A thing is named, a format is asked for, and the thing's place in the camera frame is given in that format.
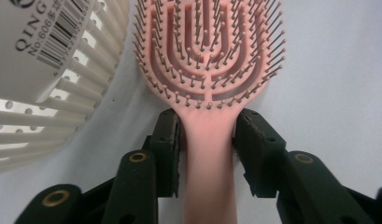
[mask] white basket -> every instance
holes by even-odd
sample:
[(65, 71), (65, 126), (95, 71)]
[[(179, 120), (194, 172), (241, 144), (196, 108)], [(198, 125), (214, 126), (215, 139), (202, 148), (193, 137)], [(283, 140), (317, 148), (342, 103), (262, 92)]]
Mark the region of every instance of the white basket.
[(51, 153), (87, 122), (115, 75), (128, 10), (127, 0), (94, 3), (83, 39), (47, 100), (0, 98), (0, 173)]

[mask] pink hairbrush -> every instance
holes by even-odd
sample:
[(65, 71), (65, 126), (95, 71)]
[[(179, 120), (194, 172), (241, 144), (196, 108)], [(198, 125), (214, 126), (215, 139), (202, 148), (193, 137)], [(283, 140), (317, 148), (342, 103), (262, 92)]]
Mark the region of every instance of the pink hairbrush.
[(282, 68), (276, 0), (137, 0), (136, 59), (187, 137), (184, 223), (236, 223), (232, 136), (240, 111)]

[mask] barcode label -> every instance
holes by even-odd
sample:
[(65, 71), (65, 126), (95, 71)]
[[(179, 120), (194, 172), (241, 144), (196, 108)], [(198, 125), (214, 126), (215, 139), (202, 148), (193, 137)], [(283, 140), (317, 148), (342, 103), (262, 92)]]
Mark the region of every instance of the barcode label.
[(0, 98), (46, 101), (72, 61), (94, 4), (100, 3), (0, 1)]
[(81, 27), (87, 19), (90, 6), (88, 1), (70, 0), (70, 1), (55, 1), (56, 7), (53, 5), (49, 12), (50, 19), (55, 19), (58, 12), (57, 20), (51, 27), (51, 30), (46, 33), (46, 39), (41, 44), (40, 51), (36, 58), (57, 70), (60, 70), (65, 62), (75, 51), (73, 49), (77, 37), (81, 35)]

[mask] hairbrush handle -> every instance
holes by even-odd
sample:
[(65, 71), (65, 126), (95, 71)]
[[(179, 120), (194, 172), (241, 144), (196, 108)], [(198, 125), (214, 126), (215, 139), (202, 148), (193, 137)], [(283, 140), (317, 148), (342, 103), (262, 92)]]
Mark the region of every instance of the hairbrush handle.
[(228, 113), (189, 114), (182, 120), (187, 136), (185, 224), (236, 223), (234, 122), (235, 116), (228, 117)]

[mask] white backdrop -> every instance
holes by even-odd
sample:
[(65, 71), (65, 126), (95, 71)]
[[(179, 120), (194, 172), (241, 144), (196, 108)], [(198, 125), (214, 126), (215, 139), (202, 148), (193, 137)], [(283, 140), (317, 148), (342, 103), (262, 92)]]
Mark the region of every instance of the white backdrop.
[[(285, 68), (248, 108), (271, 123), (287, 150), (317, 155), (342, 184), (374, 197), (382, 187), (382, 0), (283, 5)], [(168, 107), (136, 73), (132, 39), (126, 39), (104, 101), (76, 137), (48, 157), (0, 175), (0, 224), (13, 223), (52, 185), (70, 183), (86, 191), (108, 180), (120, 157), (141, 148), (152, 133)], [(236, 158), (234, 165), (238, 223), (279, 223), (276, 200), (252, 198)], [(160, 200), (160, 223), (181, 223), (181, 196)]]

